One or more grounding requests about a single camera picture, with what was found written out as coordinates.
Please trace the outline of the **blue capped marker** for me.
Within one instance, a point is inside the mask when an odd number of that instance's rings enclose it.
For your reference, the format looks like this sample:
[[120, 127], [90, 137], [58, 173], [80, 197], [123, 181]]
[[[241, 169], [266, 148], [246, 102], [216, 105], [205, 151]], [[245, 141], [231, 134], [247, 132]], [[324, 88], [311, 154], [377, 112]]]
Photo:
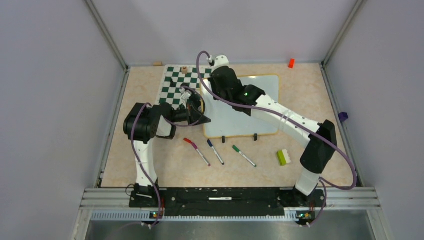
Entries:
[[212, 151], [214, 152], [214, 154], [218, 158], [221, 165], [224, 166], [225, 162], [223, 161], [222, 157], [220, 156], [220, 154], [218, 153], [218, 151], [216, 150], [216, 148], [214, 147], [214, 145], [212, 144], [210, 139], [207, 140], [207, 144], [210, 146], [210, 148], [212, 149]]

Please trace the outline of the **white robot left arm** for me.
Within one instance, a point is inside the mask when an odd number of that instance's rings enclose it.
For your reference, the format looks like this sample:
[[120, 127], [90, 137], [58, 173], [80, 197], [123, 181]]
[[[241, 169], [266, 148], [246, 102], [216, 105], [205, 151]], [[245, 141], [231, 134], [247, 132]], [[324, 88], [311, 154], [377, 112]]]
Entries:
[[169, 103], [153, 106], [136, 103], [125, 118], [123, 132], [131, 142], [136, 164], [136, 181], [131, 194], [141, 197], [147, 206], [156, 206], [161, 198], [154, 167], [153, 139], [172, 140], [181, 122], [187, 122], [188, 127], [211, 123], [200, 107], [199, 103], [178, 109]]

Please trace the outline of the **orange block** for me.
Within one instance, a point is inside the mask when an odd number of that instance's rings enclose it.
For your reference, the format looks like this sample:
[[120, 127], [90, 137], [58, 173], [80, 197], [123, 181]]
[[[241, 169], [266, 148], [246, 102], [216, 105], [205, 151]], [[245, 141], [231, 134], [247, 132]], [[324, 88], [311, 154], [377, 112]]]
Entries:
[[293, 69], [295, 65], [296, 60], [294, 58], [291, 58], [288, 63], [288, 68]]

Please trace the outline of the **green capped marker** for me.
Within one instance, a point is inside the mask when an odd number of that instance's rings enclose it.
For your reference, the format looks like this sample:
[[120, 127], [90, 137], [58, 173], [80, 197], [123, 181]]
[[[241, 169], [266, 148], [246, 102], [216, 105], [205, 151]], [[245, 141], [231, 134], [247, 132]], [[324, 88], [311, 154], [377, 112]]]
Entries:
[[244, 159], [246, 159], [253, 167], [257, 167], [257, 165], [247, 156], [245, 155], [237, 146], [233, 145], [232, 148], [239, 153]]

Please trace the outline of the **purple capped marker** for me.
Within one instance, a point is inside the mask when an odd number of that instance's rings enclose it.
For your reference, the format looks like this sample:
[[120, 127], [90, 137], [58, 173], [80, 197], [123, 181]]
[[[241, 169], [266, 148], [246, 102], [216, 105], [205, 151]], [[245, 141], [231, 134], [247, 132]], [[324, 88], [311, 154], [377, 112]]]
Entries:
[[191, 145], [193, 146], [193, 148], [196, 150], [196, 152], [199, 154], [199, 156], [203, 159], [203, 161], [206, 163], [206, 165], [208, 167], [211, 166], [210, 162], [207, 160], [207, 158], [202, 154], [202, 152], [199, 150], [198, 146], [192, 142]]

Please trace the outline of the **small wooden block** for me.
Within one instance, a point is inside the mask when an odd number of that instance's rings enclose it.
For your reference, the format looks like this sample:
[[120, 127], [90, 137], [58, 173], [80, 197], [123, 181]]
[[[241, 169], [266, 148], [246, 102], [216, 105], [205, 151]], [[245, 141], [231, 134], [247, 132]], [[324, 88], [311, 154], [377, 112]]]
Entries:
[[163, 66], [163, 63], [161, 61], [156, 61], [152, 64], [154, 67], [161, 67]]

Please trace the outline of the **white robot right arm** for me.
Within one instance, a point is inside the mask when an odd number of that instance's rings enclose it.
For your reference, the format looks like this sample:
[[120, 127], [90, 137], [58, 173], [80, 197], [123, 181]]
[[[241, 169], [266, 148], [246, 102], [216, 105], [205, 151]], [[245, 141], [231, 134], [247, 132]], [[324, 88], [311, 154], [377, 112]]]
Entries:
[[257, 86], [242, 84], [228, 66], [214, 68], [208, 81], [215, 100], [224, 100], [235, 111], [278, 128], [304, 147], [300, 157], [303, 169], [294, 186], [293, 200], [299, 206], [307, 206], [338, 146], [335, 125], [329, 120], [319, 123], [307, 119], [279, 104]]

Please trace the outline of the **purple block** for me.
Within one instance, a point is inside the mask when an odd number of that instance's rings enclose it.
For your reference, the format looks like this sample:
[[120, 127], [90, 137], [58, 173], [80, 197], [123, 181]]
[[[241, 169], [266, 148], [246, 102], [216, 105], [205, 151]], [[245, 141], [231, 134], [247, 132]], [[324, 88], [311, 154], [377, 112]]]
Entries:
[[347, 113], [347, 112], [340, 112], [340, 113], [338, 114], [338, 119], [339, 119], [339, 121], [340, 121], [341, 123], [343, 123], [343, 122], [345, 122], [346, 120], [348, 120], [348, 119], [349, 119], [349, 115], [348, 115], [348, 113]]

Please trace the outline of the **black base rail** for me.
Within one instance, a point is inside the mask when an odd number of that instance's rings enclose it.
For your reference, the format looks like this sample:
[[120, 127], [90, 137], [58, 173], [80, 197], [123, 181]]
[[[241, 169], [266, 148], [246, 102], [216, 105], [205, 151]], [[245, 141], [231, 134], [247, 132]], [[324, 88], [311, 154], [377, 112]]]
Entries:
[[166, 217], [277, 217], [289, 208], [318, 209], [324, 191], [309, 196], [294, 187], [169, 187], [147, 193], [133, 190], [129, 207], [163, 209]]

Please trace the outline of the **green white lego brick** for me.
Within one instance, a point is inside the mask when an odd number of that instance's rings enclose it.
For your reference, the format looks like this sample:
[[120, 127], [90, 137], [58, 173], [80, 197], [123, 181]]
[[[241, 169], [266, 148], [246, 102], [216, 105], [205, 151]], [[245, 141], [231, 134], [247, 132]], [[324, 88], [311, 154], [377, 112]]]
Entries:
[[278, 150], [276, 156], [280, 166], [285, 166], [292, 162], [289, 153], [286, 149]]

